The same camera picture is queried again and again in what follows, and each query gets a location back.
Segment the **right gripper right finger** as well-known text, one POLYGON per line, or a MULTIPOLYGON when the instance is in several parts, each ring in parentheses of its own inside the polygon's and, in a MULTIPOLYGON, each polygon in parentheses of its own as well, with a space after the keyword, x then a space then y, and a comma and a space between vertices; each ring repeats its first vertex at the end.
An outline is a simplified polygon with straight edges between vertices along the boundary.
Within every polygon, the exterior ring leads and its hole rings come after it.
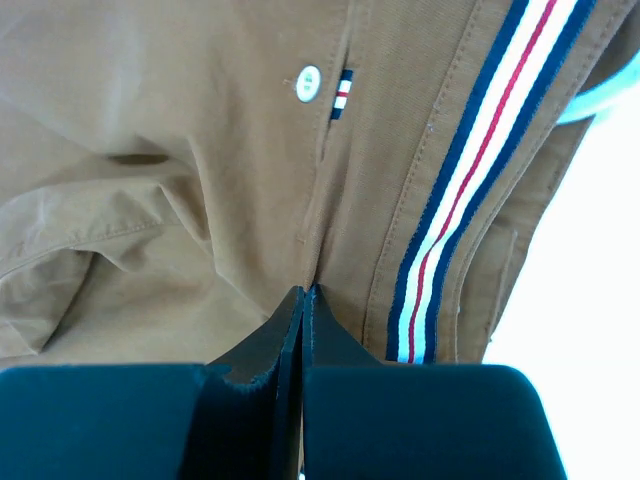
POLYGON ((319 286, 302 318, 310 479, 562 479, 537 391, 500 365, 391 365, 335 319, 319 286))

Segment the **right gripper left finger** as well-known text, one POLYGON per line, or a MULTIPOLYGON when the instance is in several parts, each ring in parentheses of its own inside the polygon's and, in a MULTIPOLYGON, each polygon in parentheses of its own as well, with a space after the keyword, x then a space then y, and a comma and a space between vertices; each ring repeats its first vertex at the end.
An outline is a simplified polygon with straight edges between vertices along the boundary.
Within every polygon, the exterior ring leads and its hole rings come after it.
POLYGON ((3 370, 2 477, 297 478, 303 303, 208 364, 3 370))

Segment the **brown trousers with striped trim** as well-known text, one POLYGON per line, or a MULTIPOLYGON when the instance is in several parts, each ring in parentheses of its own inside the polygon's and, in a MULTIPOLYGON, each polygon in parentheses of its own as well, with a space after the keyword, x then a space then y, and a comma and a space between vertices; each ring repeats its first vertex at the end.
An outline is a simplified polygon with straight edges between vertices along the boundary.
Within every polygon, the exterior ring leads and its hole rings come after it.
POLYGON ((635 1, 5 1, 1 364, 209 362, 320 284, 484 356, 635 1))

